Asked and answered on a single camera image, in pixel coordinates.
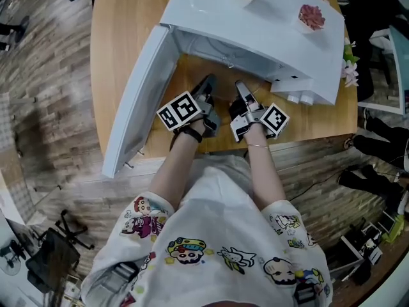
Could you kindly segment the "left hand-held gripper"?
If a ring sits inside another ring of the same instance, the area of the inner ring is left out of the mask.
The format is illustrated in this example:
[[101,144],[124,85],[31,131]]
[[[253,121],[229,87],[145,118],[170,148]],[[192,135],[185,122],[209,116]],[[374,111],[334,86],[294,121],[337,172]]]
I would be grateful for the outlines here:
[[168,131],[175,131],[184,125],[202,120],[205,138],[218,134],[220,117],[214,109],[212,93],[217,87],[215,75],[205,76],[189,93],[183,92],[157,111],[157,116]]

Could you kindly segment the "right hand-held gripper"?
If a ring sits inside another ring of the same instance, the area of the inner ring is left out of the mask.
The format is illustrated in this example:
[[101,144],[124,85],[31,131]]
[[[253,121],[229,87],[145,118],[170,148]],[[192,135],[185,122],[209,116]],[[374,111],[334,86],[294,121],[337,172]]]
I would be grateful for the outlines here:
[[252,124],[259,123],[264,128],[266,138],[277,138],[289,122],[289,116],[276,104],[269,108],[257,102],[243,81],[235,82],[241,98],[229,107],[230,128],[237,143],[248,133]]

